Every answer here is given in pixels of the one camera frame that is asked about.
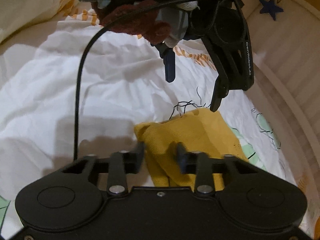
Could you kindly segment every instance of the yellow towel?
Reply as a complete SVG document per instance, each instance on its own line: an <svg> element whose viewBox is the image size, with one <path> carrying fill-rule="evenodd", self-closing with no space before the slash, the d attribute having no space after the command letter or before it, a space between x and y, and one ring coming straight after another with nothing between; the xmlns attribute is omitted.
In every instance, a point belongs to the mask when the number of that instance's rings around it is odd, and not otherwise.
<svg viewBox="0 0 320 240"><path fill-rule="evenodd" d="M163 123L141 123L134 127L138 141L146 144L145 159L156 187L190 186L195 175L181 174L175 161L176 144L187 151L201 151L211 158L232 154L248 161L239 140L219 112L201 108ZM216 190L224 188L221 174L214 174Z"/></svg>

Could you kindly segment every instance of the screw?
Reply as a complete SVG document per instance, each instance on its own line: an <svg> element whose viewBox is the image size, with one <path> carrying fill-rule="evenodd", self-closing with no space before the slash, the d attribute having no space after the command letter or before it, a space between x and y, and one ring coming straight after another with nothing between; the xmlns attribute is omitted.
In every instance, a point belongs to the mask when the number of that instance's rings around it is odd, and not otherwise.
<svg viewBox="0 0 320 240"><path fill-rule="evenodd" d="M109 188L109 191L114 194L120 194L125 191L125 188L124 188L124 186L121 186L121 185L114 185Z"/></svg>
<svg viewBox="0 0 320 240"><path fill-rule="evenodd" d="M213 191L213 188L209 185L200 185L199 187L197 187L197 191L203 194L208 194Z"/></svg>
<svg viewBox="0 0 320 240"><path fill-rule="evenodd" d="M162 191L160 191L160 192L157 193L157 196L159 196L159 197L163 197L164 195L165 195L165 193L162 192Z"/></svg>

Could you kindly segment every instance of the bedding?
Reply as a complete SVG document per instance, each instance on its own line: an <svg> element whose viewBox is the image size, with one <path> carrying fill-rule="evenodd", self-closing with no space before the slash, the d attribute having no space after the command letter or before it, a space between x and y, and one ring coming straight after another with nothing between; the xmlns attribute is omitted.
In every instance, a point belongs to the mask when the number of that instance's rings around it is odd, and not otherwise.
<svg viewBox="0 0 320 240"><path fill-rule="evenodd" d="M12 33L55 15L68 14L78 0L0 0L0 44Z"/></svg>
<svg viewBox="0 0 320 240"><path fill-rule="evenodd" d="M6 239L22 227L17 193L72 161L78 64L100 28L89 4L73 4L0 46L0 225ZM175 52L177 77L167 83L158 51L141 36L107 32L95 43L82 77L80 157L132 149L135 124L194 109L181 102L209 106L218 74L204 45L182 41ZM231 91L219 111L252 163L296 184L272 128L243 91ZM133 185L153 185L145 163L128 176Z"/></svg>

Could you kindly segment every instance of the green pattern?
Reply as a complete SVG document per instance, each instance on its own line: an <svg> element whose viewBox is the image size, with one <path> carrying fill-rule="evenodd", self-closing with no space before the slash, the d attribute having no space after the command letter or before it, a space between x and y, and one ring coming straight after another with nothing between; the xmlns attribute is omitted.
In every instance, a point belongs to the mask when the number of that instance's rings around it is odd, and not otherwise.
<svg viewBox="0 0 320 240"><path fill-rule="evenodd" d="M2 224L4 221L5 214L7 212L7 209L9 207L9 204L10 204L9 200L6 200L0 196L0 232L2 229Z"/></svg>
<svg viewBox="0 0 320 240"><path fill-rule="evenodd" d="M267 135L272 140L275 149L279 150L281 147L281 143L278 140L276 134L273 132L273 128L270 126L270 123L264 118L261 113L257 114L256 121L261 129L261 132Z"/></svg>
<svg viewBox="0 0 320 240"><path fill-rule="evenodd" d="M253 149L252 145L248 143L242 134L239 132L238 129L230 127L231 131L234 133L234 135L238 138L242 151L244 155L249 159L249 162L263 170L267 170L262 161L260 160L259 156L256 154L256 151Z"/></svg>

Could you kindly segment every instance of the star decoration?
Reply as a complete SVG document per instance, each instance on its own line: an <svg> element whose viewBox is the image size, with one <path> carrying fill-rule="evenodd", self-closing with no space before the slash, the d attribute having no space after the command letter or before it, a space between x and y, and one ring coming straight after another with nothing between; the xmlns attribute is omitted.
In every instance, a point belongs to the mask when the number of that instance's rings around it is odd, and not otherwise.
<svg viewBox="0 0 320 240"><path fill-rule="evenodd" d="M276 13L284 11L281 7L275 5L275 0L270 0L270 1L259 0L259 1L263 5L263 8L261 9L260 13L270 14L274 21L276 20Z"/></svg>

